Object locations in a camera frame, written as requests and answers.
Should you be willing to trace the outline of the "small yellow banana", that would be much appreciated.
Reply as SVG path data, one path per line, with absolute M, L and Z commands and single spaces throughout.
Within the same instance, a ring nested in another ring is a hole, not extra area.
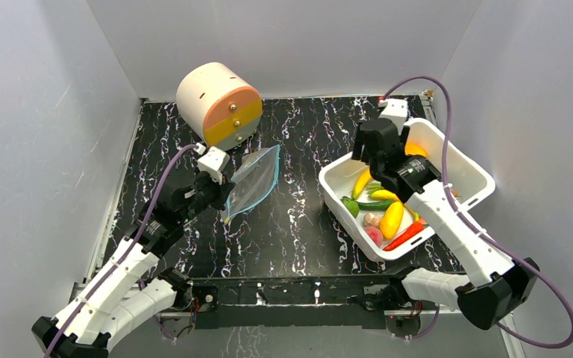
M 371 181 L 372 176 L 370 174 L 369 168 L 365 168 L 365 170 L 360 174 L 353 185 L 351 198 L 357 200 Z

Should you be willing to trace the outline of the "yellow bell pepper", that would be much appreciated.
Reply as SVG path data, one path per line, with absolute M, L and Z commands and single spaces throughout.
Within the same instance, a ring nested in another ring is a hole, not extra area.
M 407 142 L 404 146 L 404 153 L 407 156 L 420 156 L 423 158 L 427 158 L 428 154 L 426 152 L 426 150 L 424 150 L 421 146 L 413 143 L 413 142 Z

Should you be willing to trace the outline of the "clear blue zip bag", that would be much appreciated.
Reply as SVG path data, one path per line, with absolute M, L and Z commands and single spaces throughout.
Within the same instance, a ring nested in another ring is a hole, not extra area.
M 228 224 L 236 215 L 253 209 L 266 199 L 278 183 L 281 147 L 260 148 L 244 155 L 242 165 L 234 172 L 230 192 L 221 220 Z

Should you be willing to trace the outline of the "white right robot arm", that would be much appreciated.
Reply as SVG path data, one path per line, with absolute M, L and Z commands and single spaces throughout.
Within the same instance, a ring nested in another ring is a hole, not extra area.
M 375 180 L 428 223 L 466 273 L 414 268 L 391 287 L 391 301 L 401 309 L 418 300 L 433 301 L 461 311 L 474 326 L 488 330 L 528 299 L 539 266 L 530 257 L 517 263 L 460 218 L 445 197 L 441 172 L 425 157 L 405 153 L 402 141 L 409 131 L 399 131 L 388 119 L 362 122 L 351 157 L 368 164 Z

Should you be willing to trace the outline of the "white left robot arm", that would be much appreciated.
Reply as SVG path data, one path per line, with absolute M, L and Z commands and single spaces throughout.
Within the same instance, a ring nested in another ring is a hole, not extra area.
M 134 284 L 181 238 L 186 225 L 209 207 L 222 210 L 235 184 L 199 172 L 189 186 L 160 198 L 159 183 L 143 217 L 101 271 L 65 308 L 41 316 L 31 331 L 45 357 L 107 357 L 131 331 L 162 310 L 185 310 L 193 299 L 189 278 L 169 268 L 126 298 Z

